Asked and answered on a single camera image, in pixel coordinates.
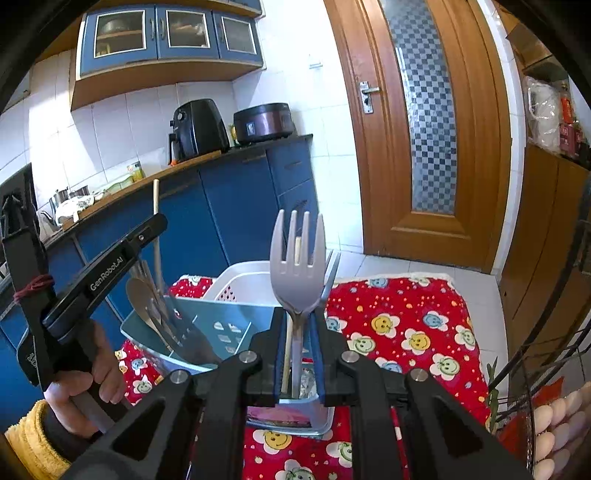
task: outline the stainless steel pot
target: stainless steel pot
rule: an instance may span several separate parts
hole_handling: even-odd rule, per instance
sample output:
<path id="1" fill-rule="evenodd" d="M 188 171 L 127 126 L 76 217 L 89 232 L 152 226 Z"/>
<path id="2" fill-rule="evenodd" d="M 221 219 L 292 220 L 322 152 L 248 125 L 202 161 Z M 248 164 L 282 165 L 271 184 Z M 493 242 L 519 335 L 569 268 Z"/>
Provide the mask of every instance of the stainless steel pot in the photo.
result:
<path id="1" fill-rule="evenodd" d="M 51 206 L 51 211 L 53 212 L 54 218 L 56 216 L 57 208 L 62 203 L 64 203 L 68 198 L 69 198 L 68 189 L 64 189 L 64 190 L 56 190 L 56 193 L 54 194 L 54 196 L 49 199 L 49 205 Z"/>
<path id="2" fill-rule="evenodd" d="M 90 191 L 88 189 L 88 186 L 84 186 L 82 188 L 79 188 L 78 190 L 70 192 L 70 198 L 85 197 L 87 195 L 90 195 Z"/>

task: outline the door handle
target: door handle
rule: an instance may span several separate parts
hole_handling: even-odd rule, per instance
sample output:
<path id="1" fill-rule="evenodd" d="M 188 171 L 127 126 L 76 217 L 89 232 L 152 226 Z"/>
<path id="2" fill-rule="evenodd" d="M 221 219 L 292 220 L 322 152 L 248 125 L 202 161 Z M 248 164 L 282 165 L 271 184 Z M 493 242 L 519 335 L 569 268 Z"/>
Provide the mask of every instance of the door handle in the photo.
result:
<path id="1" fill-rule="evenodd" d="M 371 103 L 370 93 L 379 93 L 382 90 L 379 87 L 370 87 L 369 82 L 359 82 L 359 93 L 361 95 L 361 103 L 363 104 L 363 112 L 367 115 L 374 112 L 374 106 Z"/>

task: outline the wooden door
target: wooden door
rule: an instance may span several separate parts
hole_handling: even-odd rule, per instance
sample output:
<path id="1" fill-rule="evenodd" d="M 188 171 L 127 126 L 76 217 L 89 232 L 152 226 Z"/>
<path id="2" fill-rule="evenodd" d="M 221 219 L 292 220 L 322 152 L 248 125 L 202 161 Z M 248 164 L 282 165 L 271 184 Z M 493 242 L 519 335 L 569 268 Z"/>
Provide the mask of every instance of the wooden door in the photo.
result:
<path id="1" fill-rule="evenodd" d="M 490 271 L 509 112 L 476 0 L 325 0 L 355 133 L 365 252 Z M 371 93 L 364 113 L 359 82 Z"/>

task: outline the screw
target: screw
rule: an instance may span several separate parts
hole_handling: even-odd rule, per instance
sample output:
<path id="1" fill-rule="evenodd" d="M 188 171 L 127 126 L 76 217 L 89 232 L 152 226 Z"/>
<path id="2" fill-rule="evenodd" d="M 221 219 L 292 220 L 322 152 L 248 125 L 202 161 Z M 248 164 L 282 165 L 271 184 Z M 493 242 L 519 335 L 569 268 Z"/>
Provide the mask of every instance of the screw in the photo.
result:
<path id="1" fill-rule="evenodd" d="M 245 350 L 240 355 L 238 355 L 238 359 L 243 364 L 251 364 L 256 360 L 257 356 L 258 355 L 255 352 L 253 352 L 252 350 Z"/>
<path id="2" fill-rule="evenodd" d="M 187 372 L 186 370 L 175 370 L 174 372 L 172 372 L 170 374 L 170 381 L 174 384 L 181 384 L 184 383 L 188 380 L 189 378 L 189 372 Z"/>
<path id="3" fill-rule="evenodd" d="M 359 360 L 359 354 L 354 352 L 353 350 L 347 350 L 340 354 L 340 357 L 343 359 L 343 362 L 347 362 L 348 364 L 354 364 L 357 360 Z"/>
<path id="4" fill-rule="evenodd" d="M 412 378 L 415 382 L 424 382 L 427 378 L 429 378 L 429 374 L 422 368 L 413 368 L 410 371 L 410 378 Z"/>

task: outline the gray plastic fork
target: gray plastic fork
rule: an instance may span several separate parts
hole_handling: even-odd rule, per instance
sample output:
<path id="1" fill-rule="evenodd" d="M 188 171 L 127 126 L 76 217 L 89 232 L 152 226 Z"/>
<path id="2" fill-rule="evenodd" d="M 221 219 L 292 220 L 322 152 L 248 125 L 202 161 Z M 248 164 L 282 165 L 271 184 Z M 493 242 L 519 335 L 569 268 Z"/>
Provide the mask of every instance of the gray plastic fork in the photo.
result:
<path id="1" fill-rule="evenodd" d="M 304 213 L 299 263 L 296 263 L 295 255 L 297 211 L 291 212 L 285 260 L 283 260 L 283 218 L 284 211 L 280 210 L 273 229 L 269 269 L 273 293 L 294 322 L 291 341 L 291 396 L 292 398 L 300 398 L 304 327 L 310 313 L 318 306 L 324 289 L 326 268 L 324 220 L 322 214 L 319 214 L 316 223 L 314 254 L 312 262 L 309 264 L 310 212 Z"/>

